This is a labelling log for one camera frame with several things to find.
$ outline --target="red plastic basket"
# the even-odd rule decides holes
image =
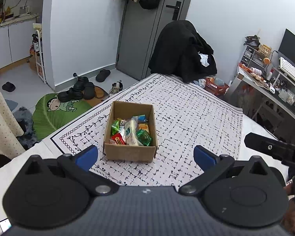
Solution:
[[[227,84],[224,83],[224,87],[214,84],[214,78],[206,78],[205,90],[212,93],[215,96],[224,95],[226,90],[229,88]]]

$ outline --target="white cabinet door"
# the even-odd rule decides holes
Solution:
[[[30,55],[30,47],[33,41],[32,34],[35,33],[33,28],[35,20],[32,19],[9,25],[10,48],[13,62]]]
[[[8,27],[0,28],[0,68],[12,63]]]

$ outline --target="smartphone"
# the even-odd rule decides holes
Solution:
[[[7,218],[0,221],[0,227],[1,227],[2,232],[5,232],[6,230],[8,230],[11,227],[10,221]]]

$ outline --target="blue gripper pad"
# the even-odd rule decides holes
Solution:
[[[88,171],[97,162],[98,149],[95,145],[91,145],[75,155],[74,158],[76,165],[83,170]]]
[[[219,157],[202,146],[197,145],[194,148],[194,161],[203,171],[207,171],[219,162]]]

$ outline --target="gray door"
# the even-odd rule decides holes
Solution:
[[[157,38],[168,23],[185,19],[190,0],[161,0],[155,10],[128,1],[119,38],[116,67],[135,79],[149,75],[148,64]]]

